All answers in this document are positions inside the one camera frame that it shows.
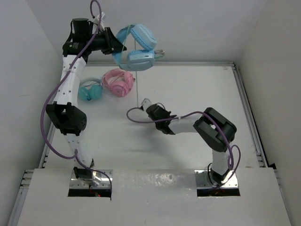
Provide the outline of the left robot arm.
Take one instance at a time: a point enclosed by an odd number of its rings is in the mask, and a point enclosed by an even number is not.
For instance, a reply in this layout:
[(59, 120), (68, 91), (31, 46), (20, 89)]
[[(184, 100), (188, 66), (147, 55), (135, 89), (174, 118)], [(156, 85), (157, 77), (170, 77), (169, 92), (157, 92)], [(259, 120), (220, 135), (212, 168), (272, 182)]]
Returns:
[(122, 51), (122, 44), (109, 27), (101, 27), (101, 19), (90, 21), (75, 18), (71, 21), (71, 31), (63, 45), (63, 70), (60, 83), (50, 94), (52, 102), (46, 101), (46, 113), (54, 126), (60, 130), (69, 144), (77, 179), (92, 180), (94, 160), (88, 153), (83, 131), (87, 125), (86, 114), (78, 108), (80, 78), (88, 57), (93, 51), (105, 55)]

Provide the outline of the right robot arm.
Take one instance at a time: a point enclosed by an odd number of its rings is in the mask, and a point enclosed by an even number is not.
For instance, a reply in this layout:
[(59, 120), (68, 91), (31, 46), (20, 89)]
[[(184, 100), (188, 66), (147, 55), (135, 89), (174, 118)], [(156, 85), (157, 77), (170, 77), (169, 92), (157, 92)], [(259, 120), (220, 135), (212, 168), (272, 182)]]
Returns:
[(234, 156), (230, 143), (235, 138), (237, 128), (215, 109), (206, 108), (200, 118), (193, 118), (194, 113), (171, 115), (170, 111), (158, 104), (143, 104), (142, 109), (163, 134), (198, 133), (212, 149), (211, 177), (217, 184), (220, 185), (233, 169)]

